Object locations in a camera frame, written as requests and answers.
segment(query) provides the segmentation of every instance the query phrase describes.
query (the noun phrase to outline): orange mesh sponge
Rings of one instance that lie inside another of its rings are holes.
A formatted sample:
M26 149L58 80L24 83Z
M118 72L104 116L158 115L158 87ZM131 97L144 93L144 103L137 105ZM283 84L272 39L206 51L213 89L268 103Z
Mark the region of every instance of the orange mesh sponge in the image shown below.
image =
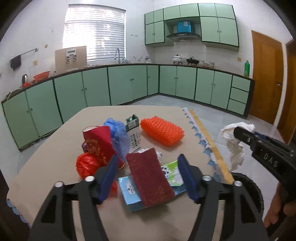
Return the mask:
M142 129L165 146L173 146L184 137L184 131L158 116L141 120Z

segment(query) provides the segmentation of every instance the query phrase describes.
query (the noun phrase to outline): towel rack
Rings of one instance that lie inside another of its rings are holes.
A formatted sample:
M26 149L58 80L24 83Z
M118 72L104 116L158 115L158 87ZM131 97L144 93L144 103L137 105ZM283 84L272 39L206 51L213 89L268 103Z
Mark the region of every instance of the towel rack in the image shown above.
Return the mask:
M35 50L35 52L37 52L37 51L38 51L38 48L31 49L31 50L29 50L29 51L27 51L27 52L25 52L25 53L29 53L29 52L31 52L31 51L33 51L33 50Z

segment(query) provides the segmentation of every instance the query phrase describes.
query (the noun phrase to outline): blue plastic bag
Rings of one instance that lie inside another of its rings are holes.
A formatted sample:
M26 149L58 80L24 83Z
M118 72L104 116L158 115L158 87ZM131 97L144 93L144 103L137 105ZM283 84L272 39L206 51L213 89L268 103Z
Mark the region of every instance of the blue plastic bag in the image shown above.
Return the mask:
M125 124L109 118L103 125L110 127L113 149L120 159L126 163L126 155L129 152L131 140L126 132Z

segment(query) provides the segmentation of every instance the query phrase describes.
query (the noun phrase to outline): hand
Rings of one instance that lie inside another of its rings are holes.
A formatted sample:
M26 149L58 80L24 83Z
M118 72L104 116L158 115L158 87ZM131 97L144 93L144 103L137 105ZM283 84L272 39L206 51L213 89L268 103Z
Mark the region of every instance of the hand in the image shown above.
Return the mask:
M279 212L282 206L280 189L281 184L279 183L276 189L276 193L271 201L270 208L264 219L264 226L266 228L268 228L271 224L277 223L277 221L279 220ZM289 202L284 206L284 214L286 214L288 217L296 215L296 201Z

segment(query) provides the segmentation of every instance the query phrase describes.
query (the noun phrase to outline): white wall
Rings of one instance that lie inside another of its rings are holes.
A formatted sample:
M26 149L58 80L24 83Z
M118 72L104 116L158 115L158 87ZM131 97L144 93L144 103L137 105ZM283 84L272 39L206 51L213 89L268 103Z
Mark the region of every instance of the white wall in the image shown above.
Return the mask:
M287 84L287 54L285 44L290 41L291 34L279 16L263 0L154 0L154 10L188 3L215 2L233 5L239 31L239 52L205 47L200 41L176 42L174 47L155 49L156 63L172 63L176 54L184 57L194 56L205 62L215 62L221 70L236 74L244 74L244 63L248 60L250 77L253 76L253 40L252 30L265 34L283 45L284 82L278 113L274 122L277 126L281 116Z
M151 56L154 49L146 48L144 41L144 14L153 11L153 0L33 0L13 21L0 42L0 99L21 86L22 75L30 77L54 70L54 51L62 48L64 22L68 4L99 4L126 10L127 58ZM22 65L16 71L9 60L38 47L21 57ZM115 63L116 60L94 61L91 64ZM7 181L18 172L20 152L8 129L3 111L0 111L0 169Z

